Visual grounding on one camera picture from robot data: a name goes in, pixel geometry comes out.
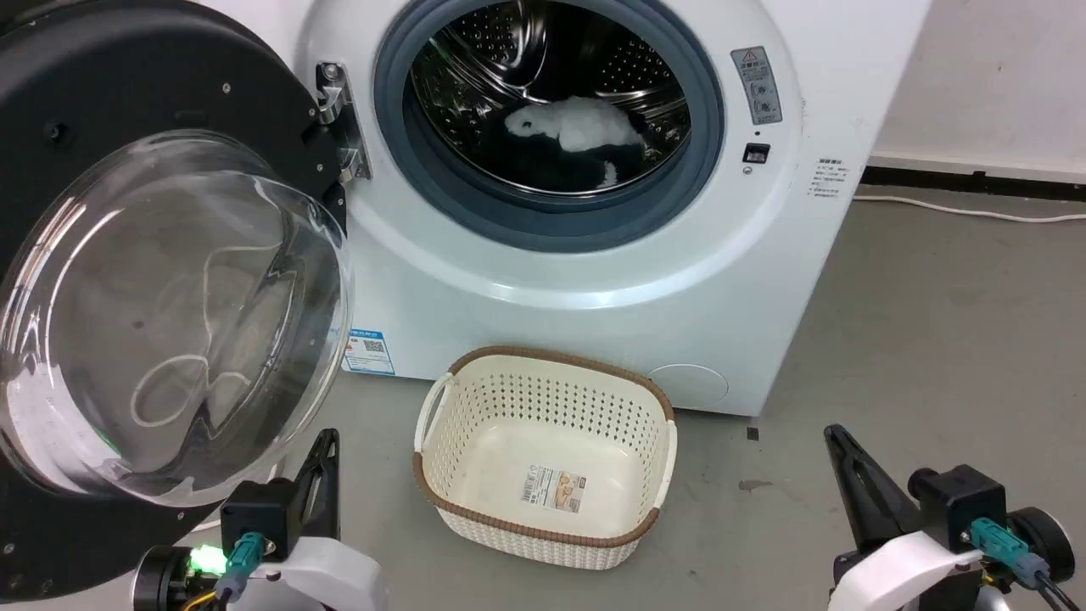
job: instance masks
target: washing machine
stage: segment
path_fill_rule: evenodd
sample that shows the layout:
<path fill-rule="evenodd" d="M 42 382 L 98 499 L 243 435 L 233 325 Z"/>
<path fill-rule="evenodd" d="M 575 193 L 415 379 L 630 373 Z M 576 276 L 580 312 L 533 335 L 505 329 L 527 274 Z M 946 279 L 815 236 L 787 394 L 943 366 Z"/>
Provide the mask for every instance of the washing machine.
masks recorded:
<path fill-rule="evenodd" d="M 341 368 L 534 346 L 757 415 L 926 9 L 3 3 L 0 602 L 176 542 Z"/>
<path fill-rule="evenodd" d="M 766 403 L 930 4 L 203 1 L 311 90 L 329 63 L 350 82 L 366 169 L 344 200 L 345 369 L 434 380 L 482 346 L 548 348 L 742 416 Z M 594 183 L 510 162 L 506 109 L 570 96 L 635 113 L 639 163 Z"/>

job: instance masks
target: metal hinge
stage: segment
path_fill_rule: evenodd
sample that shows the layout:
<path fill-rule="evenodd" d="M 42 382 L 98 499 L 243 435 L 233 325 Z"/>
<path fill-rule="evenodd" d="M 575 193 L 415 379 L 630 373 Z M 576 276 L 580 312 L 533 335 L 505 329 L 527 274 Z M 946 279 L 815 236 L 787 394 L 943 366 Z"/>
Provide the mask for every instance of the metal hinge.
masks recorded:
<path fill-rule="evenodd" d="M 340 183 L 345 184 L 354 178 L 369 179 L 372 176 L 369 157 L 366 156 L 366 143 L 354 109 L 351 81 L 343 64 L 317 64 L 317 102 L 320 104 L 317 119 L 321 125 L 328 126 L 339 144 Z"/>

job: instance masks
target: basket label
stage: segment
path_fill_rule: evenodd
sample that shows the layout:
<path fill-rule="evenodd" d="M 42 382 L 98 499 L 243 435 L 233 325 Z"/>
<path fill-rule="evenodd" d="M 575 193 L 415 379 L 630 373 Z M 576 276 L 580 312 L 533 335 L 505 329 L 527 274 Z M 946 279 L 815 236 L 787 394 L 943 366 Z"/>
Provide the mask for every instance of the basket label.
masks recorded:
<path fill-rule="evenodd" d="M 568 471 L 533 464 L 528 468 L 528 476 L 525 478 L 520 500 L 570 513 L 580 513 L 581 497 L 584 495 L 586 482 L 586 479 Z"/>

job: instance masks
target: floor stain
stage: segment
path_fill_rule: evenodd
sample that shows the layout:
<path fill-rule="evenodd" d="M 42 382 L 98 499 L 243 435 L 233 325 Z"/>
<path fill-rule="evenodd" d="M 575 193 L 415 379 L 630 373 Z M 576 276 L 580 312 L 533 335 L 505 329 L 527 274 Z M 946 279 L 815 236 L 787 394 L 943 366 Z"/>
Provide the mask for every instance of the floor stain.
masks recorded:
<path fill-rule="evenodd" d="M 772 486 L 772 482 L 766 482 L 765 480 L 741 480 L 740 489 L 744 493 L 753 493 L 756 488 L 762 488 L 765 486 Z"/>
<path fill-rule="evenodd" d="M 689 496 L 694 502 L 699 502 L 702 500 L 697 497 L 697 493 L 694 492 L 693 486 L 691 486 L 686 482 L 683 482 L 682 487 L 686 492 L 686 496 Z"/>

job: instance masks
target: washing machine door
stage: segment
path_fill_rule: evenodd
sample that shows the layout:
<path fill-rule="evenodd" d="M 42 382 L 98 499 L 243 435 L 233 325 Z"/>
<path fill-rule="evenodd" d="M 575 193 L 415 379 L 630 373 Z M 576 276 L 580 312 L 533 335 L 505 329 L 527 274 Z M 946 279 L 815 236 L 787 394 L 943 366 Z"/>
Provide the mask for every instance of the washing machine door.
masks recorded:
<path fill-rule="evenodd" d="M 0 602 L 266 479 L 350 329 L 326 109 L 209 9 L 55 4 L 0 18 Z"/>

